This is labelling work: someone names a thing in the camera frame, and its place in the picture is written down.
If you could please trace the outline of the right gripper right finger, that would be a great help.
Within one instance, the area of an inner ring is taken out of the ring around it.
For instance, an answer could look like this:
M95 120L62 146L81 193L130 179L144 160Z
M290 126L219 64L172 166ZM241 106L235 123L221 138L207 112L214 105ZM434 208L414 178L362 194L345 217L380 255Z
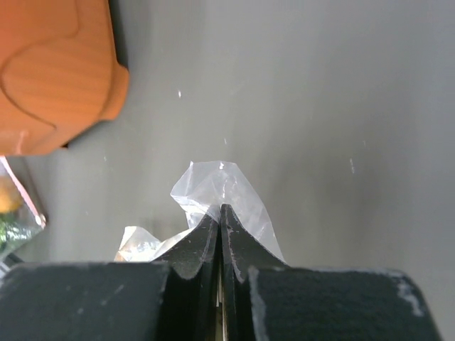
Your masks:
M389 269L288 266L220 209L229 340L440 340L420 289Z

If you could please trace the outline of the polka dot zip bag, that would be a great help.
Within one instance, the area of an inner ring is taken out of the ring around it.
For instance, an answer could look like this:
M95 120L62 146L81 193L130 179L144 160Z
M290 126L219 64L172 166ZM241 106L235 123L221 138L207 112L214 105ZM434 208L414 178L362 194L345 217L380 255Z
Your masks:
M186 214L188 228L164 241L138 226L124 228L115 261L153 261L187 237L208 215L220 221L220 207L230 205L242 226L262 246L283 260L272 221L264 203L236 163L190 162L170 196Z

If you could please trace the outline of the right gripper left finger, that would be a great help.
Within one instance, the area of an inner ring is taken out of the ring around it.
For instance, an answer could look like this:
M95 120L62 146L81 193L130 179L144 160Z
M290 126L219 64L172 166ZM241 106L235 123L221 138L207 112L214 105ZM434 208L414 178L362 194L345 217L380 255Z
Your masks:
M155 261L21 263L1 280L2 340L214 340L218 225Z

